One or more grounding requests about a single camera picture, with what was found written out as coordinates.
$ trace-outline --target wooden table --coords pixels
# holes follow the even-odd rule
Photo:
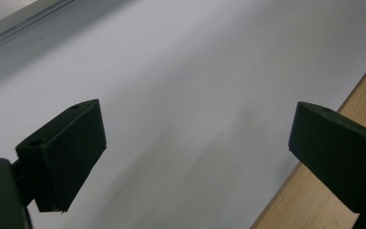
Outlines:
[[[339,112],[366,127],[366,74]],[[298,163],[252,228],[352,228],[357,217]]]

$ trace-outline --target light wood surface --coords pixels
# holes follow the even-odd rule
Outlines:
[[[366,74],[339,112],[366,127]],[[252,229],[352,228],[357,217],[299,163]]]

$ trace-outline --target black plastic part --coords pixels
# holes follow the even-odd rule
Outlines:
[[[299,102],[290,151],[353,212],[366,212],[366,128]]]
[[[31,228],[27,209],[20,201],[8,160],[0,158],[0,228]]]
[[[39,210],[68,211],[105,149],[97,99],[68,108],[23,140],[16,151]]]

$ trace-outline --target wooden edge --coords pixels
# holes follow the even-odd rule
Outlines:
[[[339,112],[366,127],[366,74]],[[352,228],[357,217],[298,163],[252,228]]]

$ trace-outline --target screw hole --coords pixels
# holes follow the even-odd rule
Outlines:
[[[32,141],[29,145],[30,145],[31,147],[36,147],[36,146],[41,145],[41,143],[43,143],[43,141],[42,141],[42,140],[35,140],[35,141]]]

